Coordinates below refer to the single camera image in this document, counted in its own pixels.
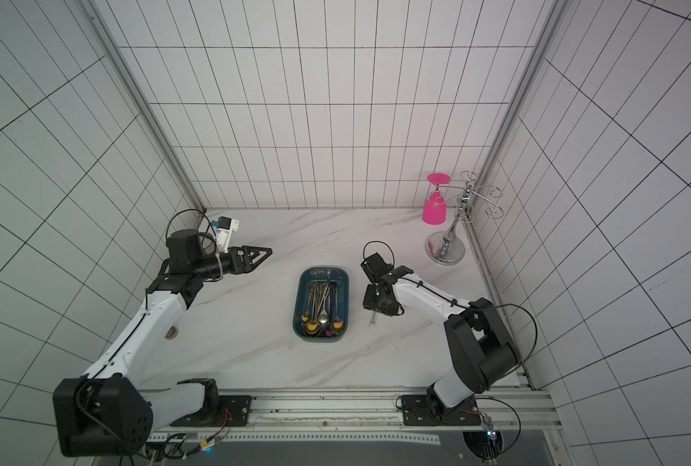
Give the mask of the teal plastic storage box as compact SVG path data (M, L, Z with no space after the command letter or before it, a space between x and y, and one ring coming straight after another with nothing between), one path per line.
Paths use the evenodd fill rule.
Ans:
M349 277L337 267L310 267L299 281L293 330L304 341L335 343L348 328Z

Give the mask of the short gold spoon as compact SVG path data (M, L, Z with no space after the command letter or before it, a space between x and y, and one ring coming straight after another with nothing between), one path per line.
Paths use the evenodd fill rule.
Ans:
M308 285L308 292L306 293L306 306L302 311L300 316L300 323L306 326L312 322L312 302L314 301L316 285L315 283L310 283Z

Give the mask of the purple bowl dark spoon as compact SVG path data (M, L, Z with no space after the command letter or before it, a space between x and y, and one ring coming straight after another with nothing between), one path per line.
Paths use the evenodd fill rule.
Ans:
M331 297L332 297L332 285L335 285L335 283L330 283L331 284L331 290L330 290L330 299L329 299L329 306L328 306L328 311L329 311L329 324L327 327L324 328L325 330L325 335L328 337L333 337L334 335L331 333L330 330L330 322L331 322Z

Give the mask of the long gold spoon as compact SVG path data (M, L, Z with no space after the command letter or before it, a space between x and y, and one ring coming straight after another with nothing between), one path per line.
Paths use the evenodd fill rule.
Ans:
M304 332L306 336L310 337L316 337L318 336L323 328L320 326L318 323L317 317L320 309L320 303L321 303L321 297L323 293L323 287L325 283L328 283L326 281L316 281L314 282L316 285L316 290L315 290L315 295L314 295L314 301L312 302L312 322L306 326L304 326Z

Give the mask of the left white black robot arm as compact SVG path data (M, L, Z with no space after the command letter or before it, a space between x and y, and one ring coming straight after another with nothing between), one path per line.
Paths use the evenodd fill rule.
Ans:
M172 423L204 427L230 421L213 379L143 388L148 363L204 284L251 273L273 253L265 247L231 247L230 234L223 228L207 235L183 229L167 237L169 256L145 289L133 320L80 377L63 380L53 392L63 456L132 456L153 432ZM205 238L213 243L211 252L202 244Z

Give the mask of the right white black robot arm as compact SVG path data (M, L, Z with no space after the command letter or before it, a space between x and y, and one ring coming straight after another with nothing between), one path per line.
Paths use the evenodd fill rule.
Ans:
M361 267L370 282L365 309L384 316L414 310L444 328L451 369L427 390L437 409L452 410L486 392L521 364L521 351L491 301L446 294L411 268L385 262L380 254L365 257Z

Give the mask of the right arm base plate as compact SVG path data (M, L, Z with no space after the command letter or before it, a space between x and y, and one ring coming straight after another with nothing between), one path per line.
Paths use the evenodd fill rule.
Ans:
M448 408L440 399L429 395L401 395L395 403L403 415L405 426L481 426L481 415L475 398L470 397L459 405Z

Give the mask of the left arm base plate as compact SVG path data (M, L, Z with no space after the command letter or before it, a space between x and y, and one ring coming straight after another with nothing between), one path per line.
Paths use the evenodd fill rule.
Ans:
M211 401L207 425L220 428L248 425L253 398L249 395L223 395Z

